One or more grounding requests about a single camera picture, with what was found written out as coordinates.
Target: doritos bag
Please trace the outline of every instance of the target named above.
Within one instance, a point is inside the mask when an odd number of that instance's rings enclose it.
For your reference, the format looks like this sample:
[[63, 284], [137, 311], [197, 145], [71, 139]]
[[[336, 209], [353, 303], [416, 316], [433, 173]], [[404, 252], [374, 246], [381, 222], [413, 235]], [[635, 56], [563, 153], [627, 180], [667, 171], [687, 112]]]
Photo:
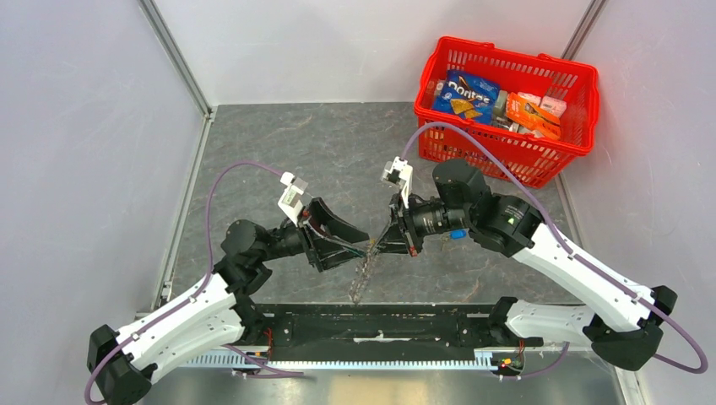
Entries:
[[459, 70], [448, 70], [442, 92], [435, 98], [432, 109], [489, 125], [492, 106], [499, 94], [497, 83]]

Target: white wall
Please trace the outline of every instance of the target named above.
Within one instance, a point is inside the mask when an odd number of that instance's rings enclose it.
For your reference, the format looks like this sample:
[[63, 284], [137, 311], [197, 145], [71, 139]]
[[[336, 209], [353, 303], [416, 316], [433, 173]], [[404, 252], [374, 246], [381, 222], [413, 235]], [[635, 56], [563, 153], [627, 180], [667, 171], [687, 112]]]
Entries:
[[[714, 14], [708, 0], [607, 3], [577, 56], [600, 73], [596, 145], [566, 173], [585, 245], [630, 278], [674, 289], [675, 318], [712, 363]], [[689, 346], [665, 328], [660, 352], [697, 365]], [[651, 361], [640, 377], [653, 404], [716, 397], [713, 371], [692, 376]]]
[[209, 102], [412, 101], [437, 38], [560, 56], [589, 0], [156, 0]]
[[201, 117], [132, 0], [3, 0], [0, 55], [0, 403], [84, 403], [90, 333], [154, 295]]

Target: marble-patterned floor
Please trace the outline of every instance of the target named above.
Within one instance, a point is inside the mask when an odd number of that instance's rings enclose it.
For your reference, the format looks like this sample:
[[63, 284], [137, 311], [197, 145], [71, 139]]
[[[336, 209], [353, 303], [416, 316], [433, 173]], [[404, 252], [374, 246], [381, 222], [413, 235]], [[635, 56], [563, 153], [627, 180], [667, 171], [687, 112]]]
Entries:
[[[410, 103], [223, 105], [211, 127], [194, 195], [179, 245], [173, 294], [194, 284], [207, 267], [204, 207], [221, 170], [239, 159], [255, 159], [297, 174], [311, 195], [323, 197], [341, 218], [376, 237], [388, 219], [395, 189], [381, 183], [386, 162], [400, 154], [416, 129]], [[419, 159], [413, 148], [414, 192], [436, 195], [435, 163]], [[493, 192], [520, 195], [506, 181], [488, 178]], [[282, 185], [260, 169], [241, 167], [220, 183], [214, 195], [211, 235], [217, 260], [226, 227], [250, 219], [266, 228], [284, 218], [276, 206]], [[554, 182], [536, 197], [568, 233]], [[318, 273], [303, 256], [268, 262], [273, 277], [254, 296], [257, 302], [349, 302], [355, 267], [347, 263]], [[426, 238], [418, 257], [384, 255], [363, 293], [363, 302], [492, 303], [501, 296], [540, 303], [576, 303], [574, 296], [536, 271], [482, 250], [470, 238]]]

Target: orange snack box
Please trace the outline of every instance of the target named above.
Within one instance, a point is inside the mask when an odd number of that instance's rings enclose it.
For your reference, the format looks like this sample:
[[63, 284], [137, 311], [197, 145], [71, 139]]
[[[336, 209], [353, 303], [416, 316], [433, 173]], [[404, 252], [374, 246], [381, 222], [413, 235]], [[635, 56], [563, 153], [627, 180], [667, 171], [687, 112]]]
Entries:
[[507, 96], [507, 118], [549, 139], [560, 138], [559, 118], [515, 93]]

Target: red plastic basket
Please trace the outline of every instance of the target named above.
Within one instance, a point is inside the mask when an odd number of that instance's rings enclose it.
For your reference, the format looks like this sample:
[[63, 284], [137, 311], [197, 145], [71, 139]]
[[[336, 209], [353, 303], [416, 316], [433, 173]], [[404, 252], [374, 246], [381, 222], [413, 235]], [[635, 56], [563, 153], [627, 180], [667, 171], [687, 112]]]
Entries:
[[[449, 69], [492, 80], [507, 92], [523, 91], [565, 100], [567, 110], [560, 119], [560, 139], [535, 138], [532, 134], [509, 132], [431, 110], [435, 86], [446, 78]], [[487, 42], [443, 36], [420, 78], [415, 114], [419, 126], [427, 122], [448, 122], [464, 129], [485, 145], [525, 186], [539, 188], [575, 157], [589, 153], [594, 145], [594, 126], [599, 118], [597, 70], [545, 54], [531, 57], [497, 49]], [[423, 132], [418, 149], [421, 158], [438, 162], [464, 158], [488, 176], [507, 179], [472, 143], [444, 127]]]

